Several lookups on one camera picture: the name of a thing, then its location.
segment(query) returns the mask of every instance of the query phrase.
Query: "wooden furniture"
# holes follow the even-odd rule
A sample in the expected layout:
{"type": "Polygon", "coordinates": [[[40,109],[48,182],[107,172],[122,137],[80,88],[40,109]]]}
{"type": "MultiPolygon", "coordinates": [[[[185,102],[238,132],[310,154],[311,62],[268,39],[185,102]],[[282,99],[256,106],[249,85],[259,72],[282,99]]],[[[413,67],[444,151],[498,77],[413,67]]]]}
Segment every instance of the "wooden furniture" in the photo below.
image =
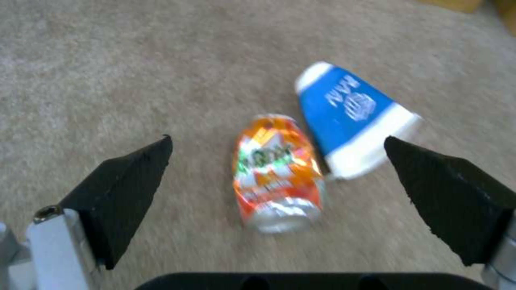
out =
{"type": "Polygon", "coordinates": [[[419,0],[423,3],[428,3],[436,6],[441,6],[450,10],[467,12],[474,12],[483,0],[419,0]]]}

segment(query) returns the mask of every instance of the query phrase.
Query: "can lid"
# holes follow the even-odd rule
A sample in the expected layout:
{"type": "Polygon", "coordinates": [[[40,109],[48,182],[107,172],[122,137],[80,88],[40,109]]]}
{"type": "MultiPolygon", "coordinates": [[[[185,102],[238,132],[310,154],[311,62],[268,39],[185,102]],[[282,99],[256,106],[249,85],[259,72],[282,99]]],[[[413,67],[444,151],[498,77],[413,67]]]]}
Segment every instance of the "can lid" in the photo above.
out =
{"type": "Polygon", "coordinates": [[[325,61],[318,61],[309,66],[296,80],[296,93],[298,95],[301,94],[307,87],[311,86],[331,68],[333,68],[333,65],[325,61]]]}
{"type": "Polygon", "coordinates": [[[284,198],[260,205],[249,225],[262,233],[281,233],[306,226],[320,215],[320,208],[306,199],[284,198]]]}
{"type": "Polygon", "coordinates": [[[296,120],[294,120],[294,118],[289,117],[287,115],[282,115],[282,114],[258,114],[258,115],[254,115],[253,121],[259,120],[259,119],[268,119],[268,118],[286,119],[286,120],[291,120],[291,121],[296,122],[296,120]]]}

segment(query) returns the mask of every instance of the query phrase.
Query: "trash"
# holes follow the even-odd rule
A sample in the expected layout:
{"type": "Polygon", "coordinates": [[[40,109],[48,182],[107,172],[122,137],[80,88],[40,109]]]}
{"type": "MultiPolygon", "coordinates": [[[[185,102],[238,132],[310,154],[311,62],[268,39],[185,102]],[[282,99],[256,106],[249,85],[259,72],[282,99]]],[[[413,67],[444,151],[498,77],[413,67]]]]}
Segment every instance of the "trash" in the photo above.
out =
{"type": "Polygon", "coordinates": [[[407,137],[420,119],[354,74],[317,62],[296,80],[310,130],[332,175],[353,179],[386,160],[383,142],[407,137]]]}
{"type": "Polygon", "coordinates": [[[319,217],[324,182],[314,148],[284,115],[258,115],[240,136],[233,159],[245,224],[264,233],[297,229],[319,217]]]}

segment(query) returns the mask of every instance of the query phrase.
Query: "can label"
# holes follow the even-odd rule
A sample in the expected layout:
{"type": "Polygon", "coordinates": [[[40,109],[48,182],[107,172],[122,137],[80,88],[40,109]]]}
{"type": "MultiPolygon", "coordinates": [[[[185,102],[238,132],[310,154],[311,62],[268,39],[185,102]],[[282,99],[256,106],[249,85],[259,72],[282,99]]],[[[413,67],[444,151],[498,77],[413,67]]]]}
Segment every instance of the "can label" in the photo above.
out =
{"type": "Polygon", "coordinates": [[[284,198],[305,199],[322,207],[323,177],[314,148],[290,117],[256,117],[238,139],[233,173],[244,221],[262,204],[284,198]]]}

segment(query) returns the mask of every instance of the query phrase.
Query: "silver metal part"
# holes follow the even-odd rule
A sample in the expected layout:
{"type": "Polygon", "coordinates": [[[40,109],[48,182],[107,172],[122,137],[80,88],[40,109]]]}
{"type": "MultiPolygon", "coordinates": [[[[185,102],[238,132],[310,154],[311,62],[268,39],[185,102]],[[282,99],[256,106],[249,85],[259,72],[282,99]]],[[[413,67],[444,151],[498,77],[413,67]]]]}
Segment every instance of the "silver metal part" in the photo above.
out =
{"type": "Polygon", "coordinates": [[[79,214],[59,207],[43,210],[26,232],[38,290],[98,289],[100,271],[79,214]]]}
{"type": "Polygon", "coordinates": [[[516,212],[481,275],[486,285],[493,289],[516,289],[516,212]]]}
{"type": "Polygon", "coordinates": [[[58,217],[63,214],[63,210],[59,205],[46,206],[34,214],[33,222],[35,224],[42,223],[49,219],[58,217]]]}
{"type": "Polygon", "coordinates": [[[321,210],[301,198],[283,198],[260,205],[249,225],[263,233],[280,233],[301,228],[319,217],[321,210]]]}

